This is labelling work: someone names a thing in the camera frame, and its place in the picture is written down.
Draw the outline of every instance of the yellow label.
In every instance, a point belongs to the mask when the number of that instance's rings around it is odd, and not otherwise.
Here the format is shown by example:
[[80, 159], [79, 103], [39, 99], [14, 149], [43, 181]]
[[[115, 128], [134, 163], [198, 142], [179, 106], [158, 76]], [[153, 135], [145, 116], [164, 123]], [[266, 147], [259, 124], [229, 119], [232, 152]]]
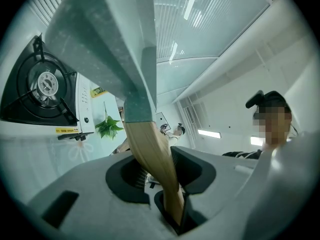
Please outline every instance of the yellow label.
[[57, 134], [76, 134], [78, 133], [78, 128], [55, 128]]
[[90, 91], [91, 98], [96, 98], [105, 93], [107, 93], [107, 91], [102, 89], [101, 87], [95, 88], [94, 90]]

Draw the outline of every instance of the ceiling light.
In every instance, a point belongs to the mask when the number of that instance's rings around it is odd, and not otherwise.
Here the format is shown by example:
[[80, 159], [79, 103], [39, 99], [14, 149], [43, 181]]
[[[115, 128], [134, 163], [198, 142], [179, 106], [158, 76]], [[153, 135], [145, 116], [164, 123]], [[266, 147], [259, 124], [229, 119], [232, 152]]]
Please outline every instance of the ceiling light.
[[198, 133], [201, 135], [221, 139], [221, 134], [220, 132], [214, 132], [214, 131], [207, 131], [207, 130], [198, 130]]
[[251, 145], [262, 146], [265, 139], [251, 136]]
[[186, 10], [185, 10], [185, 13], [183, 16], [186, 20], [188, 20], [188, 18], [189, 18], [189, 15], [190, 15], [192, 7], [194, 6], [194, 3], [195, 3], [195, 0], [189, 0], [188, 4], [186, 6]]
[[178, 44], [175, 42], [174, 45], [173, 45], [173, 50], [172, 50], [172, 54], [169, 58], [169, 64], [171, 64], [175, 54], [176, 54], [176, 51], [177, 51], [177, 47], [178, 47]]

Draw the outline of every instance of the artificial plant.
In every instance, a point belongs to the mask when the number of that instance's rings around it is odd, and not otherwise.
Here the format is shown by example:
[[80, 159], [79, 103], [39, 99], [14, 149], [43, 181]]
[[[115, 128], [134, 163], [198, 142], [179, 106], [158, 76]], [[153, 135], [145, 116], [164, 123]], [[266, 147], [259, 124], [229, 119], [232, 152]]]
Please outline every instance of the artificial plant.
[[101, 138], [104, 136], [109, 136], [112, 140], [116, 137], [118, 131], [123, 130], [122, 127], [118, 127], [117, 123], [119, 120], [113, 120], [110, 115], [107, 114], [106, 104], [104, 105], [104, 120], [101, 123], [98, 123], [95, 128], [98, 128], [98, 133], [100, 133]]

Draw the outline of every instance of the black slot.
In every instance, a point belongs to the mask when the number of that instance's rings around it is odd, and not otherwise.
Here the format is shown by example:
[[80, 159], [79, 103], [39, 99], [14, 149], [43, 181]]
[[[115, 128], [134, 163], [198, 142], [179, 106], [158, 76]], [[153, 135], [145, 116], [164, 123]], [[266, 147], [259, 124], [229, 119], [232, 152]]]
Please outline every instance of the black slot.
[[175, 146], [171, 153], [178, 181], [188, 195], [203, 193], [215, 180], [217, 172], [210, 163]]
[[42, 219], [58, 229], [78, 196], [76, 192], [64, 191], [44, 212]]
[[190, 230], [193, 230], [197, 226], [206, 222], [207, 219], [198, 211], [193, 210], [190, 200], [187, 194], [182, 193], [184, 199], [183, 214], [180, 226], [175, 222], [175, 220], [165, 211], [164, 207], [164, 192], [159, 191], [154, 196], [154, 203], [158, 207], [162, 216], [178, 234], [184, 234]]
[[113, 164], [105, 174], [109, 189], [118, 198], [138, 204], [149, 204], [149, 195], [145, 193], [146, 178], [147, 172], [133, 155]]

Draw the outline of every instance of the burner cap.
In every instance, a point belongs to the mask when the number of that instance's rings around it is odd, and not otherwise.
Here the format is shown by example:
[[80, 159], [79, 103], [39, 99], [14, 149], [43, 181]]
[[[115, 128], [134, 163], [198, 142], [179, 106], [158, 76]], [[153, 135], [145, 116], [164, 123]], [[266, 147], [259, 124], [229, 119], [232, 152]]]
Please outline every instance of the burner cap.
[[43, 72], [39, 75], [37, 81], [37, 91], [40, 95], [47, 97], [53, 96], [57, 93], [58, 88], [58, 80], [54, 74], [50, 72]]

